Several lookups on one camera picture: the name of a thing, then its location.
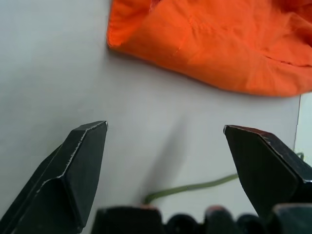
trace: gray surface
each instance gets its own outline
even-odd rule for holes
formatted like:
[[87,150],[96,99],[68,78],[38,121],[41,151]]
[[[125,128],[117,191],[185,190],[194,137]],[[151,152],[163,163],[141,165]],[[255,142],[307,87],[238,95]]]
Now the gray surface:
[[[299,98],[224,92],[109,54],[109,5],[0,1],[0,216],[70,130],[96,120],[109,129],[88,228],[99,206],[134,204],[140,191],[235,172],[224,124],[261,128],[293,147]],[[234,215],[254,211],[238,180],[157,204],[165,219],[190,212],[200,220],[211,204]]]

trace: white table surface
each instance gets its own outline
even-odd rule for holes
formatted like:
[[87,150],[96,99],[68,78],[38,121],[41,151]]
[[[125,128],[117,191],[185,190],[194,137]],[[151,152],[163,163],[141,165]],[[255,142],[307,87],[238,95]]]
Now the white table surface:
[[[225,124],[270,131],[293,147],[299,98],[220,91],[109,53],[106,0],[0,1],[0,216],[70,130],[107,120],[98,207],[133,205],[140,191],[235,172]],[[150,182],[156,166],[159,180]],[[239,181],[160,199],[164,220],[212,204],[252,212]]]

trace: orange fabric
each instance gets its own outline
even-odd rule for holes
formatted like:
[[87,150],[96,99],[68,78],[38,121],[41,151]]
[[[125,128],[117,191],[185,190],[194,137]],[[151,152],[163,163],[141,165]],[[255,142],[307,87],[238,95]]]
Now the orange fabric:
[[113,0],[107,43],[225,90],[312,90],[312,0]]

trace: black mechanical part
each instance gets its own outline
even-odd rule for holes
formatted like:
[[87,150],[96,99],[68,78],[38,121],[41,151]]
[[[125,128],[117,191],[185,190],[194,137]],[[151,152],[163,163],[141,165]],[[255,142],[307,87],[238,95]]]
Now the black mechanical part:
[[98,186],[107,123],[72,130],[36,169],[0,220],[0,234],[76,234]]
[[312,169],[272,133],[228,125],[225,136],[240,183],[258,215],[277,203],[312,202]]

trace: green wire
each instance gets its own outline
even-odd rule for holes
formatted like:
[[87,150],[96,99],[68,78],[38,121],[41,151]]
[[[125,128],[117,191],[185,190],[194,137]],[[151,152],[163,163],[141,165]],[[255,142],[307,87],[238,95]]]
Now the green wire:
[[178,194],[178,193],[185,192],[185,191],[192,191],[192,190],[197,190],[197,189],[206,189],[206,188],[215,187],[215,186],[218,186],[220,184],[224,184],[226,182],[234,180],[236,178],[238,178],[238,174],[228,175],[228,176],[223,177],[221,179],[217,179],[217,180],[206,182],[206,183],[184,185],[184,186],[175,187],[172,189],[162,190],[162,191],[159,191],[156,193],[151,193],[151,194],[148,194],[144,198],[143,204],[145,204],[145,205],[150,204],[155,199],[158,199],[158,198],[163,197],[163,196]]

